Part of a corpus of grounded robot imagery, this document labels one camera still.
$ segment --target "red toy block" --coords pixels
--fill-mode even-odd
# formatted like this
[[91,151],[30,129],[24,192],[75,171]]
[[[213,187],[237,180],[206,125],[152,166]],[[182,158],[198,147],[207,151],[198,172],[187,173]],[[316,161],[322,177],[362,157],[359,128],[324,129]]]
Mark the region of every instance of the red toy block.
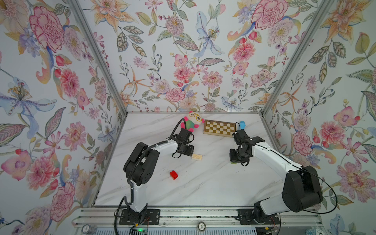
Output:
[[175,171],[170,172],[171,177],[175,180],[177,178],[177,173]]

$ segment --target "wooden chessboard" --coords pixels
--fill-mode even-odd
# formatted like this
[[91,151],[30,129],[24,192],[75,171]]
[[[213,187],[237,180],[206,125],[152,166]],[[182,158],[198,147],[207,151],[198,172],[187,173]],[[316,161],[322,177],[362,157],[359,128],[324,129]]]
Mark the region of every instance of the wooden chessboard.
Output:
[[204,134],[231,137],[235,132],[235,123],[205,120]]

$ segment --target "floral wallpaper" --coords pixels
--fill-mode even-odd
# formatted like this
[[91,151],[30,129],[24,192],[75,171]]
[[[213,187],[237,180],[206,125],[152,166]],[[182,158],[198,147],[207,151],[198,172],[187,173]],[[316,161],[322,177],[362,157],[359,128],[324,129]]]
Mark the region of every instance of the floral wallpaper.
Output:
[[319,0],[80,1],[131,112],[260,111]]
[[0,41],[0,234],[67,234],[124,117],[64,0],[0,0]]
[[[267,120],[281,152],[311,165],[337,194],[321,215],[329,234],[376,233],[376,33],[372,0],[338,0]],[[322,183],[319,212],[334,208]]]

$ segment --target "cable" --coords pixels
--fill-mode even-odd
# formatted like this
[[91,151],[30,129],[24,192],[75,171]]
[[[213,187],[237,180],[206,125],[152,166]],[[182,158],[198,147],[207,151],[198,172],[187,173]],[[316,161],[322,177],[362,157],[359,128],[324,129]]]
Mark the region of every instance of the cable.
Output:
[[303,210],[303,211],[306,211],[306,212],[309,212],[309,213],[313,213],[313,214],[328,214],[328,213],[334,211],[334,210],[337,208],[337,206],[338,206],[338,198],[337,198],[337,194],[334,192],[333,188],[332,188],[327,182],[325,182],[323,179],[321,179],[321,178],[318,177],[317,175],[312,174],[311,172],[309,172],[309,171],[307,171],[307,170],[305,170],[305,169],[303,169],[303,168],[300,168],[300,167],[295,166],[294,164],[292,164],[291,162],[289,162],[288,160],[286,160],[284,157],[282,157],[278,152],[274,151],[273,149],[270,149],[270,151],[272,151],[273,153],[275,153],[275,154],[277,154],[278,156],[280,156],[281,158],[283,158],[286,162],[288,162],[289,164],[291,164],[293,167],[296,167],[296,168],[298,168],[298,169],[301,169],[301,170],[303,170],[303,171],[305,171],[305,172],[308,172],[309,174],[311,174],[311,175],[317,177],[317,178],[320,179],[322,182],[324,182],[324,183],[325,183],[325,184],[326,184],[326,185],[332,190],[332,192],[334,193],[334,196],[335,196],[335,206],[334,206],[334,208],[333,208],[331,211],[327,211],[327,212],[313,212],[313,211],[306,211],[306,210]]

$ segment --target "white marble surface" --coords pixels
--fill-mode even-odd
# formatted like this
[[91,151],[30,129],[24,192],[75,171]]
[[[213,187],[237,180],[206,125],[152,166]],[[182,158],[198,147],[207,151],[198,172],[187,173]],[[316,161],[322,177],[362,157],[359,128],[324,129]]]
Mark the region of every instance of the white marble surface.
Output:
[[[139,142],[154,144],[165,140],[185,114],[129,114],[115,153],[96,200],[96,206],[118,206],[130,198],[123,166]],[[245,121],[248,136],[260,136],[270,144],[258,114],[202,114],[204,119]],[[282,179],[265,163],[251,158],[247,167],[230,164],[233,138],[203,134],[203,124],[195,129],[194,153],[202,161],[182,155],[179,159],[159,156],[154,174],[146,183],[150,206],[246,206],[281,193]],[[179,176],[173,180],[170,172]]]

